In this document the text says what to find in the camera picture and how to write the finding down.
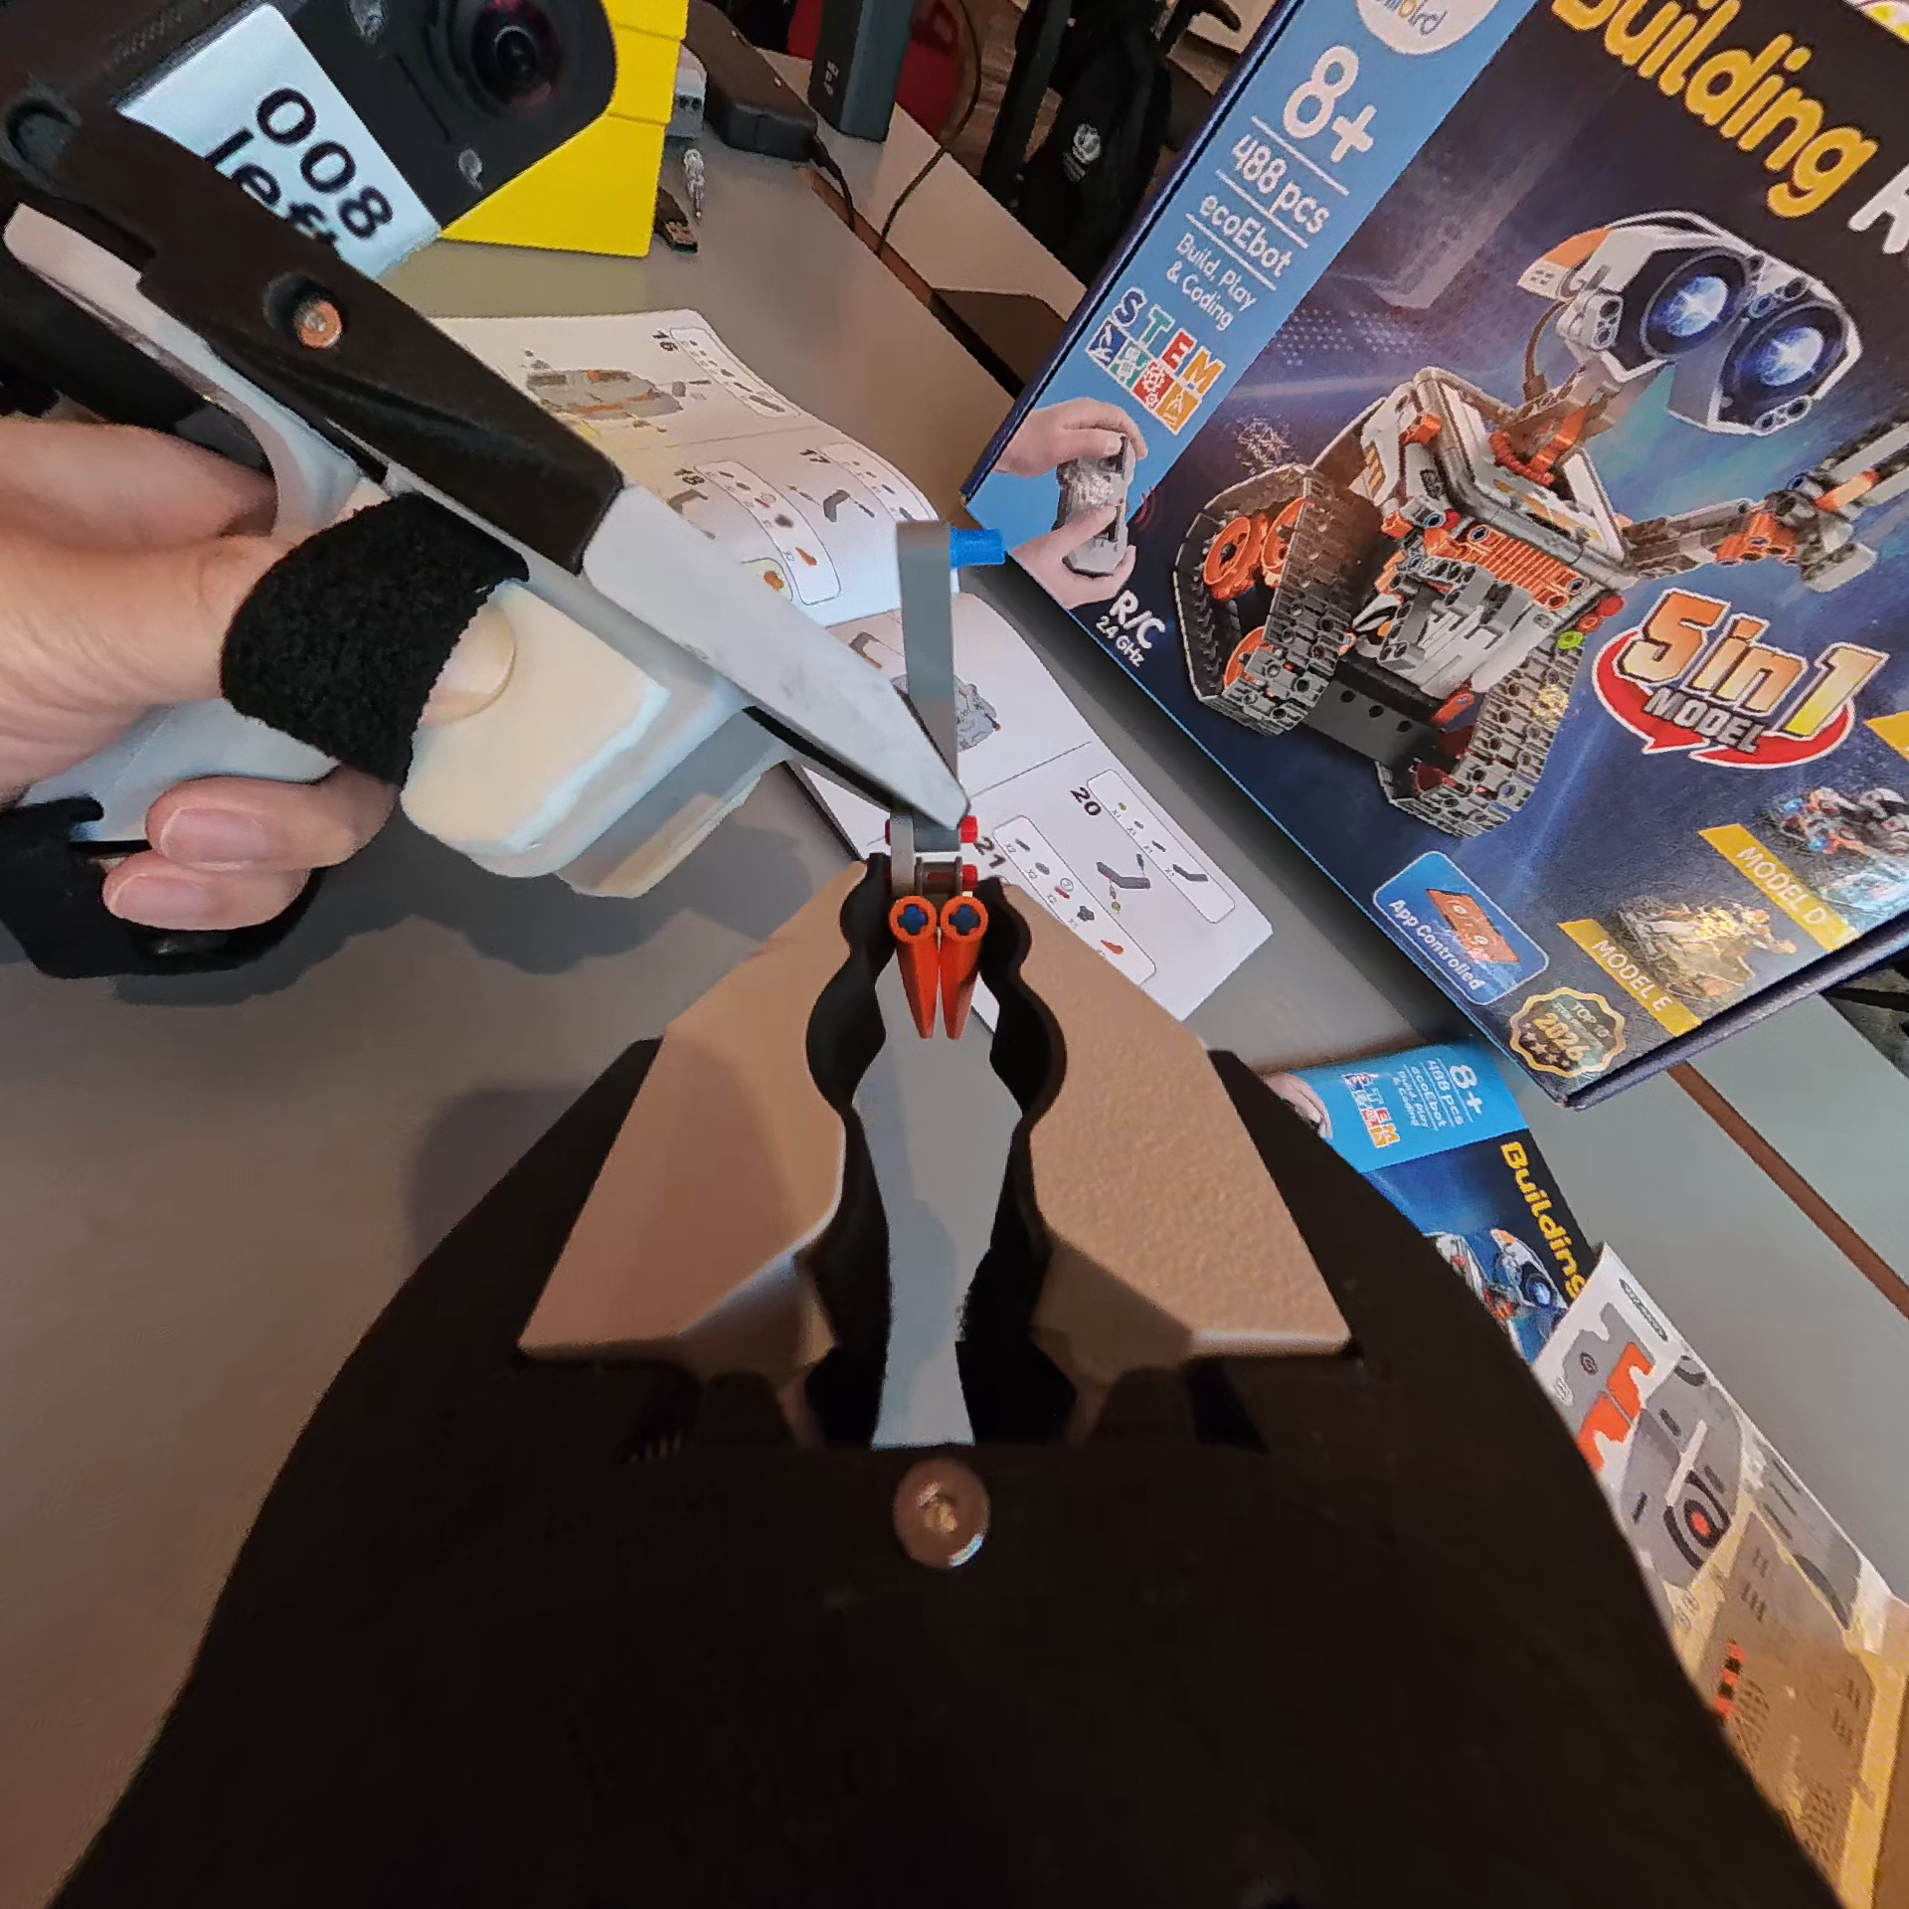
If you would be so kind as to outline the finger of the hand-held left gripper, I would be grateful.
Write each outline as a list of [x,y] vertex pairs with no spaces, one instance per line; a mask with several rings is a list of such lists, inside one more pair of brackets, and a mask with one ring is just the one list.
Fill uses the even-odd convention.
[[805,750],[898,807],[956,826],[969,797],[894,684],[656,495],[624,489],[581,558],[583,582],[735,684]]

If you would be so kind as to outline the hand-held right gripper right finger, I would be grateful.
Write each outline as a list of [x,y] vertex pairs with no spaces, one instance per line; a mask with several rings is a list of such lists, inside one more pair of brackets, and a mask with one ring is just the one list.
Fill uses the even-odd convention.
[[962,1313],[973,1438],[1078,1434],[1129,1372],[1337,1354],[1350,1329],[1204,1043],[988,879],[990,1066],[1015,1105]]

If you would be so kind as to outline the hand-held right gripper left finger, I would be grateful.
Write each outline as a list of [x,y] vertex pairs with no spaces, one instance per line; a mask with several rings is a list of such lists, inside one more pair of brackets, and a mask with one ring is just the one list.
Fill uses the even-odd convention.
[[765,1376],[814,1440],[873,1442],[888,1224],[852,1094],[883,1043],[890,871],[838,875],[670,1021],[518,1337],[538,1362]]

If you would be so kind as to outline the grey angled toy beam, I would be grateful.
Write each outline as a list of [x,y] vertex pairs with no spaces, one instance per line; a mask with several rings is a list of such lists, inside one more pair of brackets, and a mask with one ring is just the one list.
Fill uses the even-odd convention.
[[[905,700],[950,777],[960,775],[960,697],[953,665],[953,595],[956,571],[998,566],[1004,558],[999,531],[956,529],[944,520],[905,522],[898,543],[898,615],[905,657]],[[970,807],[954,784],[947,817],[935,820],[912,807],[894,807],[888,855],[920,848],[954,852],[963,846]]]

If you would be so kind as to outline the grey desk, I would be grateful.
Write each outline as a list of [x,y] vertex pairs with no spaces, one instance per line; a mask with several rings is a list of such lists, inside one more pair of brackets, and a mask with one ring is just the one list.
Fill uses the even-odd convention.
[[[1008,409],[808,171],[714,145],[699,254],[443,245],[438,316],[696,306],[939,509]],[[1249,1064],[1458,1031],[1445,998],[1020,577],[977,580],[1272,932],[1190,1016]],[[46,1904],[124,1788],[303,1423],[414,1266],[633,1038],[844,867],[786,775],[640,899],[480,872],[394,822],[273,962],[177,985],[5,966],[5,1904]],[[923,1051],[894,976],[866,1105],[902,1242],[883,1440],[956,1432],[953,1315],[1012,1102]],[[1905,1076],[1804,999],[1691,1075],[1563,1110],[1519,1085],[1610,1240],[1905,1593]],[[1748,1152],[1753,1129],[1880,1256]]]

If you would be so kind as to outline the person's left hand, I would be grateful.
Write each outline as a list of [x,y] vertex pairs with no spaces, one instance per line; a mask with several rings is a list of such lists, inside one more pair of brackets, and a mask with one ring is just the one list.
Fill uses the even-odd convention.
[[[222,641],[285,554],[268,474],[127,425],[3,420],[3,799],[151,708],[220,695]],[[382,830],[395,789],[212,777],[161,792],[110,867],[110,914],[170,932],[270,923]]]

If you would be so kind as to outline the yellow plastic bin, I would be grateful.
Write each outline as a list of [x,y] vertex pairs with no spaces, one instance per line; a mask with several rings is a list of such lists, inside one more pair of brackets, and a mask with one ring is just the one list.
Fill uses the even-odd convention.
[[461,245],[643,256],[674,109],[683,1],[541,4],[562,32],[569,107],[598,115],[446,226]]

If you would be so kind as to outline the blue cover instruction booklet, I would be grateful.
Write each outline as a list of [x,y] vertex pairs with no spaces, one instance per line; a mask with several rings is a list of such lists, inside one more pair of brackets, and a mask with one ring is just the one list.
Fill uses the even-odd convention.
[[1531,1363],[1595,1247],[1490,1051],[1408,1047],[1262,1080],[1402,1212]]

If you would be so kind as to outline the open white instruction booklet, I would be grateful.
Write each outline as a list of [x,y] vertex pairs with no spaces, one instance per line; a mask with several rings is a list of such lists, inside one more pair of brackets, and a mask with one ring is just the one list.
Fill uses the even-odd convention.
[[[894,529],[935,516],[886,456],[798,406],[705,316],[446,317],[633,485],[905,688]],[[982,598],[954,589],[962,784],[977,860],[1187,1016],[1271,932]]]

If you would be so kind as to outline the black power adapter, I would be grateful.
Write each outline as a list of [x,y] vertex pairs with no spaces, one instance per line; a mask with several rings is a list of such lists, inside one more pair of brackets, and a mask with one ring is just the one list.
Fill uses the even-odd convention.
[[818,115],[782,77],[757,64],[705,57],[705,126],[725,145],[770,159],[806,164],[818,143]]

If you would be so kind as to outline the dark grey monitor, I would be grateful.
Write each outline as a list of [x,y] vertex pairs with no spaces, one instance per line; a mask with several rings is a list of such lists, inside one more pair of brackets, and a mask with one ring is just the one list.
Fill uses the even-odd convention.
[[806,101],[838,131],[888,137],[916,1],[823,1]]

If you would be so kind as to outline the blue robot kit box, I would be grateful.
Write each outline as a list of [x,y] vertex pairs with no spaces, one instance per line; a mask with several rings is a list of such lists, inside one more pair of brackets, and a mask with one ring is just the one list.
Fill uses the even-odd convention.
[[1282,4],[970,477],[1549,1094],[1905,952],[1905,4]]

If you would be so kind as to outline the orange grey sticker sheet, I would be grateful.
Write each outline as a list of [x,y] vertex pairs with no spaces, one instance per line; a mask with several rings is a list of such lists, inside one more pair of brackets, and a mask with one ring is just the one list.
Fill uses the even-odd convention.
[[1844,1904],[1905,1904],[1905,1600],[1611,1247],[1535,1376],[1758,1792]]

